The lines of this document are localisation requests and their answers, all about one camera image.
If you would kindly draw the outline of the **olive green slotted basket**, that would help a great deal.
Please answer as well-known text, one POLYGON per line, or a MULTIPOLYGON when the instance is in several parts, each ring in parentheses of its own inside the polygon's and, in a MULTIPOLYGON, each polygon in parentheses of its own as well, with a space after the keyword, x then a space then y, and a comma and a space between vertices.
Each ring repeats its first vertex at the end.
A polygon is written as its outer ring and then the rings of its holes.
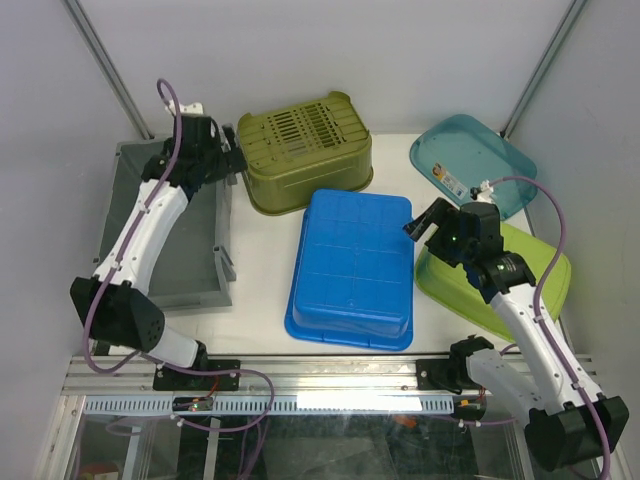
POLYGON ((340 91, 238 121, 243 173, 255 210, 270 216, 307 207, 319 189, 360 191, 373 179, 372 136, 340 91))

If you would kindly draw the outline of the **blue plastic tub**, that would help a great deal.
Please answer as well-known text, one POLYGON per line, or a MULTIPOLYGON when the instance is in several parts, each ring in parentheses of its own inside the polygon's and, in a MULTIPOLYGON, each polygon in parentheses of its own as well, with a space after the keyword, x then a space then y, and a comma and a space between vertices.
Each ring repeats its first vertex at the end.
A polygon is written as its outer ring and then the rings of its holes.
POLYGON ((402 196, 321 189, 303 215, 284 317, 297 339, 398 352, 413 341, 414 243, 402 196))

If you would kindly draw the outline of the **grey plastic storage bin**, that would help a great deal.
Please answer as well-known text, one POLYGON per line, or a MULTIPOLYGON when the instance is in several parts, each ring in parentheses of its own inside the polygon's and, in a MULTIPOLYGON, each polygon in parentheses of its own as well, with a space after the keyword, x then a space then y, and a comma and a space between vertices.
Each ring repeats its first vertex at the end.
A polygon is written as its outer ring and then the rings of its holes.
MULTIPOLYGON (((115 244, 138 195, 144 165, 161 152, 161 140, 121 142, 96 264, 115 244)), ((163 310, 228 307, 236 280, 230 256, 232 187, 203 186, 176 221, 155 264, 149 298, 163 310)))

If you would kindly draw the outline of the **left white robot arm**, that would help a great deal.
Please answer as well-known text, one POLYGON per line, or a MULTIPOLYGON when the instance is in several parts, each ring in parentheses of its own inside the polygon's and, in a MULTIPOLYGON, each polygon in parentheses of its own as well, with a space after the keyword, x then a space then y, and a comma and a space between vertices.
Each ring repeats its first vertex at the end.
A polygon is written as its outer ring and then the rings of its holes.
POLYGON ((173 133, 144 164, 127 220, 90 277, 70 287, 83 342, 124 346, 164 363, 188 388, 209 377, 206 346, 168 326, 148 296, 156 263, 175 224, 208 185, 244 171, 232 125, 219 125, 200 103, 171 104, 173 133))

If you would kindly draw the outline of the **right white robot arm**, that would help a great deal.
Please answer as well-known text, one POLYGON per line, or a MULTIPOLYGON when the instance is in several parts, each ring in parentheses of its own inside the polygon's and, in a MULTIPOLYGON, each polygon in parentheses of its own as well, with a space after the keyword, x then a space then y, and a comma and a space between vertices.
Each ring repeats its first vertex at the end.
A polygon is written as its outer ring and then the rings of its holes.
POLYGON ((523 427, 543 469, 601 459, 600 476, 607 478, 629 410, 621 397, 606 396, 571 352, 541 300, 540 282, 521 255, 505 249, 497 206, 455 207, 438 198, 404 230, 439 260, 463 267, 510 330, 530 372, 524 376, 491 342, 471 336, 452 344, 428 379, 455 394, 473 387, 491 392, 523 427))

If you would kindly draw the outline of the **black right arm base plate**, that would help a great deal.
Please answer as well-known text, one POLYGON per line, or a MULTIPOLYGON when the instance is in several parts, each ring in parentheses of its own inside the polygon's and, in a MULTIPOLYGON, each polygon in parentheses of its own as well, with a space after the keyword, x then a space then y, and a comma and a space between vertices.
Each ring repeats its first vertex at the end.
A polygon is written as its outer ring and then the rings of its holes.
POLYGON ((465 390, 478 390, 480 386, 468 376, 466 365, 449 358, 418 359, 416 365, 417 389, 444 390, 461 395, 465 390))

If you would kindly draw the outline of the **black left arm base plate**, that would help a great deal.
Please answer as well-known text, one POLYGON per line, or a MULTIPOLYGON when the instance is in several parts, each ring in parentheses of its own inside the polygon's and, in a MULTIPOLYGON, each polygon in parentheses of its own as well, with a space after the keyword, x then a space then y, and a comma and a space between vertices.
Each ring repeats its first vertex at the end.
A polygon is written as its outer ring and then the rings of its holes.
MULTIPOLYGON (((237 370, 241 362, 237 359, 209 359, 204 367, 205 372, 222 370, 237 370)), ((186 374, 168 367, 156 371, 153 380, 153 390, 160 392, 209 392, 216 387, 215 392, 234 392, 239 388, 240 374, 203 375, 202 373, 186 374)))

